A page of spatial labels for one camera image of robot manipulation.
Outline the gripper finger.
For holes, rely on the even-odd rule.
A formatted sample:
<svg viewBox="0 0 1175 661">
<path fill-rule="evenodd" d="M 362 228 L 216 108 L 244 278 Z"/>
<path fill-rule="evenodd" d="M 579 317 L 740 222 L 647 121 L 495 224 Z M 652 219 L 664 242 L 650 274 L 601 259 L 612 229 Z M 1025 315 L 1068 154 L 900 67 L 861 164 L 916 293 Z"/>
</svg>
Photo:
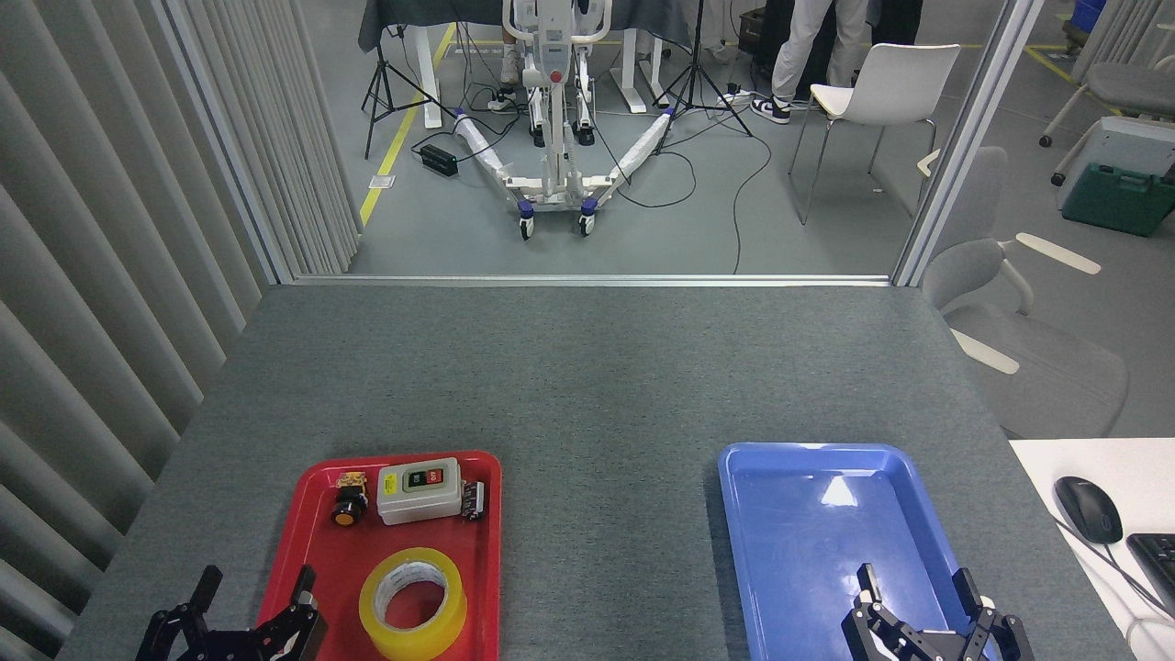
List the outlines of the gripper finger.
<svg viewBox="0 0 1175 661">
<path fill-rule="evenodd" d="M 240 633 L 209 629 L 204 621 L 222 578 L 217 566 L 208 565 L 188 601 L 172 611 L 154 612 L 139 645 L 137 660 L 169 660 L 179 635 L 184 638 L 180 660 L 240 660 Z"/>
<path fill-rule="evenodd" d="M 964 634 L 947 632 L 936 638 L 939 660 L 988 660 L 991 643 L 1000 660 L 1035 660 L 1023 619 L 998 611 L 991 599 L 980 594 L 969 569 L 956 569 L 952 581 L 971 623 Z"/>
<path fill-rule="evenodd" d="M 855 606 L 841 621 L 852 660 L 939 660 L 924 633 L 898 619 L 882 603 L 871 564 L 857 569 Z"/>
<path fill-rule="evenodd" d="M 289 605 L 246 633 L 241 660 L 315 660 L 328 623 L 313 594 L 316 573 L 310 565 L 298 569 Z"/>
</svg>

